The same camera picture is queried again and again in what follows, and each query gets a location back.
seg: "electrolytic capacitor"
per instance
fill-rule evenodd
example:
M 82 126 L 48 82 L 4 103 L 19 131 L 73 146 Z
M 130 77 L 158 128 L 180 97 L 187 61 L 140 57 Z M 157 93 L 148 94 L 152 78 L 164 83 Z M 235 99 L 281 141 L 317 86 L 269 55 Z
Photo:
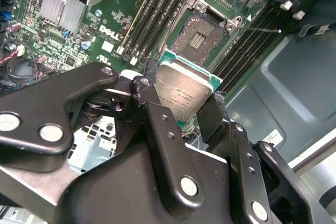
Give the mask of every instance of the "electrolytic capacitor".
M 22 28 L 21 23 L 12 24 L 6 28 L 6 32 L 14 33 L 15 31 L 19 31 L 21 28 Z
M 88 50 L 91 47 L 91 42 L 89 42 L 89 41 L 83 41 L 82 44 L 81 44 L 81 46 L 82 46 L 82 49 Z

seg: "cable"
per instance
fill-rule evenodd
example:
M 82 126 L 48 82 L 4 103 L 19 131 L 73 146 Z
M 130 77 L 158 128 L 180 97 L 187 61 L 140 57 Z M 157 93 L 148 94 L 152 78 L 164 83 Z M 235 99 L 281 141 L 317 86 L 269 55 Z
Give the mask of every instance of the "cable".
M 33 51 L 32 51 L 31 48 L 28 46 L 28 44 L 26 44 L 25 42 L 23 42 L 23 41 L 21 41 L 21 40 L 19 40 L 19 39 L 9 39 L 9 40 L 5 41 L 5 42 L 0 46 L 0 52 L 3 52 L 3 49 L 4 49 L 4 47 L 5 47 L 7 44 L 9 44 L 9 43 L 13 43 L 13 42 L 15 42 L 15 43 L 20 43 L 20 44 L 22 44 L 23 46 L 25 46 L 25 47 L 27 48 L 28 53 L 30 54 L 30 56 L 31 56 L 31 58 L 32 58 L 32 61 L 33 61 L 33 63 L 34 63 L 34 70 L 32 71 L 32 74 L 29 76 L 29 77 L 31 77 L 30 80 L 28 79 L 27 76 L 16 76 L 16 75 L 12 74 L 12 73 L 11 73 L 11 69 L 9 69 L 9 68 L 7 67 L 8 62 L 9 62 L 9 61 L 8 61 L 8 62 L 6 63 L 6 67 L 5 67 L 5 71 L 6 71 L 7 75 L 8 75 L 9 77 L 12 77 L 12 78 L 14 78 L 14 79 L 19 79 L 19 80 L 25 80 L 25 79 L 28 79 L 28 80 L 26 80 L 26 82 L 28 82 L 28 81 L 32 81 L 34 78 L 36 78 L 36 82 L 38 82 L 38 68 L 37 68 L 37 65 L 36 65 L 36 59 L 35 59 L 35 56 L 34 56 Z

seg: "black plastic bracket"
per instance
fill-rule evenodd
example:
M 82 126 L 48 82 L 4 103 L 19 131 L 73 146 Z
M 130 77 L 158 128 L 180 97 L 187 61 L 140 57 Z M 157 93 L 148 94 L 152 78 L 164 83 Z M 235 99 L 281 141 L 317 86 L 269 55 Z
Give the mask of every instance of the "black plastic bracket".
M 113 87 L 118 77 L 94 62 L 1 97 L 0 163 L 35 172 L 60 168 L 73 143 L 70 121 L 88 95 Z M 42 132 L 46 125 L 53 127 Z M 60 139 L 52 142 L 53 134 Z

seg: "heatsink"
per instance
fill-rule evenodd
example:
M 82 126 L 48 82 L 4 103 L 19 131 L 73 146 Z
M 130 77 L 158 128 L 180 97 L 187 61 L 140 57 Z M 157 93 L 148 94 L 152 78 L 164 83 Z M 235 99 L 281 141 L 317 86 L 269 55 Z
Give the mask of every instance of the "heatsink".
M 86 5 L 79 0 L 43 0 L 40 17 L 76 34 Z

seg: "black ram slot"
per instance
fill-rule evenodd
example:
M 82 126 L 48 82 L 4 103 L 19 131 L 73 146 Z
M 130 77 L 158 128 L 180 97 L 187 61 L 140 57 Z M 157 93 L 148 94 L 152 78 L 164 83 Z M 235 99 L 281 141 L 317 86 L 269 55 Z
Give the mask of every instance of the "black ram slot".
M 173 16 L 175 10 L 177 9 L 178 5 L 180 4 L 182 0 L 175 0 L 172 7 L 168 11 L 168 15 L 166 16 L 165 20 L 161 23 L 161 25 L 158 27 L 158 29 L 155 32 L 155 36 L 153 37 L 152 41 L 149 43 L 149 45 L 144 47 L 144 53 L 142 54 L 141 58 L 144 56 L 148 56 L 149 53 L 152 51 L 154 45 L 157 43 L 158 39 L 160 38 L 160 35 L 164 28 L 167 26 L 169 20 Z
M 287 19 L 286 17 L 279 17 L 277 26 L 272 26 L 270 29 L 279 28 L 280 24 L 285 24 Z M 248 71 L 248 69 L 254 64 L 256 60 L 265 52 L 268 46 L 277 38 L 278 34 L 267 34 L 263 33 L 263 36 L 260 37 L 259 42 L 256 43 L 252 48 L 248 49 L 250 52 L 243 56 L 243 61 L 240 62 L 229 76 L 226 77 L 225 83 L 220 87 L 223 90 L 229 90 L 234 84 Z
M 160 0 L 150 0 L 150 1 L 148 1 L 148 6 L 151 6 L 151 8 L 146 13 L 146 16 L 144 17 L 144 20 L 142 19 L 141 21 L 139 21 L 137 23 L 136 27 L 134 28 L 133 34 L 135 34 L 135 37 L 131 38 L 128 41 L 128 45 L 127 45 L 128 50 L 133 50 L 134 47 L 136 46 L 136 44 L 138 43 L 139 38 L 142 35 L 142 32 L 145 31 L 145 27 L 148 25 L 148 22 L 149 22 L 150 18 L 154 15 L 154 11 L 155 11 L 157 5 L 159 4 L 159 2 L 160 2 Z
M 278 5 L 269 3 L 250 27 L 279 29 L 290 22 L 289 16 Z M 228 92 L 278 36 L 275 33 L 245 31 L 214 71 L 215 75 L 223 79 L 219 89 Z
M 164 13 L 166 13 L 166 12 L 168 13 L 168 12 L 169 12 L 169 11 L 167 11 L 166 9 L 169 7 L 169 4 L 170 4 L 171 1 L 172 1 L 172 0 L 166 0 L 166 1 L 164 2 L 164 4 L 161 6 L 161 8 L 160 8 L 158 14 L 155 16 L 155 18 L 154 18 L 153 20 L 150 20 L 150 26 L 149 26 L 149 28 L 148 28 L 148 30 L 147 30 L 147 33 L 148 33 L 149 36 L 151 36 L 154 27 L 158 24 L 158 21 L 159 21 L 160 17 L 161 17 L 162 15 L 164 15 Z M 143 38 L 142 38 L 141 42 L 139 43 L 139 45 L 142 46 L 142 47 L 139 49 L 139 52 L 142 52 L 142 51 L 143 51 L 144 47 L 146 46 L 146 43 L 148 42 L 147 39 L 148 39 L 148 37 L 143 37 Z

